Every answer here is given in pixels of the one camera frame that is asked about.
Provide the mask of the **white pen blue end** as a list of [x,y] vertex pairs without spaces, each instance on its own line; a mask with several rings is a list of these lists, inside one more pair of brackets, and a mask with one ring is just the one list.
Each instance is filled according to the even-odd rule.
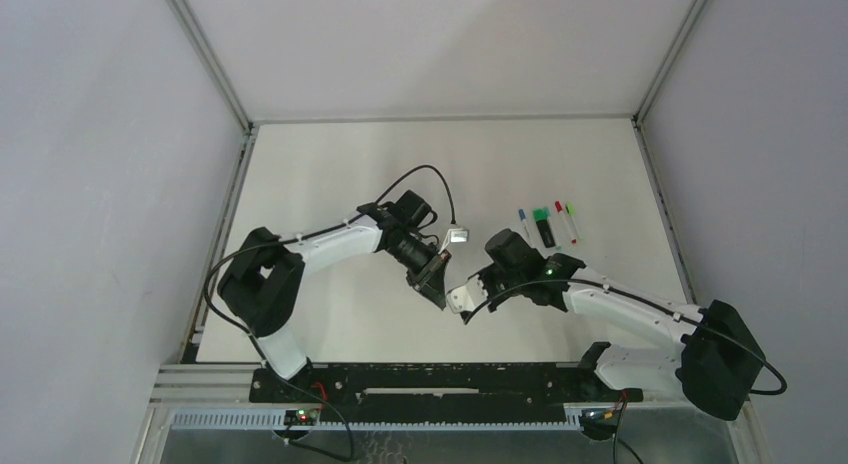
[[530,247],[534,247],[535,244],[534,244],[534,241],[533,241],[533,236],[532,236],[532,233],[531,233],[529,221],[527,219],[525,211],[523,209],[519,208],[518,209],[518,216],[519,216],[519,220],[520,220],[522,229],[524,231],[524,235],[527,239],[527,242],[529,243]]

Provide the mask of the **white pen red end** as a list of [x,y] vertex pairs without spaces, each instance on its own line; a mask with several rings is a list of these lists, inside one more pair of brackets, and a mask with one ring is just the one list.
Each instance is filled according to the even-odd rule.
[[579,241],[579,238],[578,238],[578,235],[576,233],[575,228],[573,227],[570,216],[569,216],[568,212],[566,211],[565,206],[560,201],[556,201],[555,202],[555,208],[557,210],[557,215],[559,216],[560,220],[562,221],[563,226],[564,226],[564,228],[567,232],[569,242],[572,245],[576,245]]

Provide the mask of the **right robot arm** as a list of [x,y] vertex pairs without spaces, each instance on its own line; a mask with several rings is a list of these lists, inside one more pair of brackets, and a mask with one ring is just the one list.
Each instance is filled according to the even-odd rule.
[[766,358],[736,308],[663,300],[594,271],[575,257],[548,257],[509,229],[485,246],[490,265],[446,295],[465,321],[513,297],[599,319],[649,342],[647,349],[595,342],[582,361],[613,390],[686,398],[702,412],[735,420]]

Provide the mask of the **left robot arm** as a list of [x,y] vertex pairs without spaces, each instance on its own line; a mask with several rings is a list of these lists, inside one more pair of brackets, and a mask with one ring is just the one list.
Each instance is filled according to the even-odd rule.
[[384,251],[405,268],[415,292],[445,308],[451,255],[419,232],[432,213],[423,198],[408,190],[395,202],[363,204],[339,224],[290,239],[256,228],[234,252],[216,292],[243,323],[265,364],[289,380],[310,363],[289,321],[303,279],[315,272]]

